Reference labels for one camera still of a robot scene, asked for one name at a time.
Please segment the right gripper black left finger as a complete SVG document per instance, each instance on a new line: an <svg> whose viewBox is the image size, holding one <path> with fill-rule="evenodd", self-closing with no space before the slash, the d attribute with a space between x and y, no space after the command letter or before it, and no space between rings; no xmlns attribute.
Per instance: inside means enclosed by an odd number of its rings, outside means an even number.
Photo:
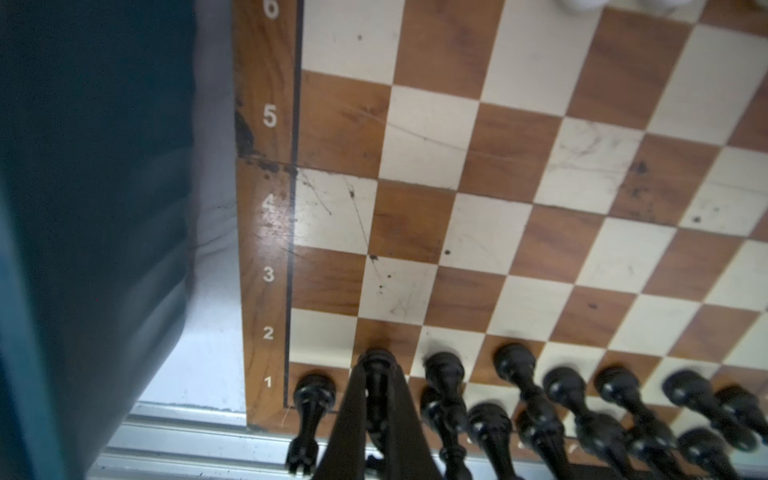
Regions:
<svg viewBox="0 0 768 480"><path fill-rule="evenodd" d="M365 478L366 372L361 363L353 369L328 445L313 475L314 480Z"/></svg>

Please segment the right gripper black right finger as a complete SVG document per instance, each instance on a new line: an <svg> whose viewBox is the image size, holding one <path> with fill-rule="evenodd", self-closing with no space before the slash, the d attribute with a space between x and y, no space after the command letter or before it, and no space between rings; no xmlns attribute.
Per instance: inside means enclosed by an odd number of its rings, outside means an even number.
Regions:
<svg viewBox="0 0 768 480"><path fill-rule="evenodd" d="M441 479L401 367L386 375L385 479Z"/></svg>

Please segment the teal plastic tray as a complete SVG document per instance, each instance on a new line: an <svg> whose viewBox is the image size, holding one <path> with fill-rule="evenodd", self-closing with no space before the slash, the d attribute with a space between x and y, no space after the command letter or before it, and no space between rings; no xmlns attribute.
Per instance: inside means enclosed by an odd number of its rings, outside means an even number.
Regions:
<svg viewBox="0 0 768 480"><path fill-rule="evenodd" d="M190 1L1 5L1 475L81 479L184 326Z"/></svg>

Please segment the wooden chess board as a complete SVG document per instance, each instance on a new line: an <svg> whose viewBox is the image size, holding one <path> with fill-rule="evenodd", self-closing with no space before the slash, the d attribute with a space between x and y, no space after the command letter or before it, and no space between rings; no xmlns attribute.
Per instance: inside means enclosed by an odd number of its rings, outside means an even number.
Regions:
<svg viewBox="0 0 768 480"><path fill-rule="evenodd" d="M463 363L468 405L620 365L767 398L763 1L236 1L246 421L359 356Z"/></svg>

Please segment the aluminium mounting rail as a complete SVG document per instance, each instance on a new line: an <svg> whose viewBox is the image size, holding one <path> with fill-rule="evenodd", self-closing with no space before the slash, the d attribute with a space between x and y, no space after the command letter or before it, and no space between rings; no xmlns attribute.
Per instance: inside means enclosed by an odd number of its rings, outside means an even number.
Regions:
<svg viewBox="0 0 768 480"><path fill-rule="evenodd" d="M88 479L292 479L285 466L298 415L274 429L248 426L246 414L138 402L103 448Z"/></svg>

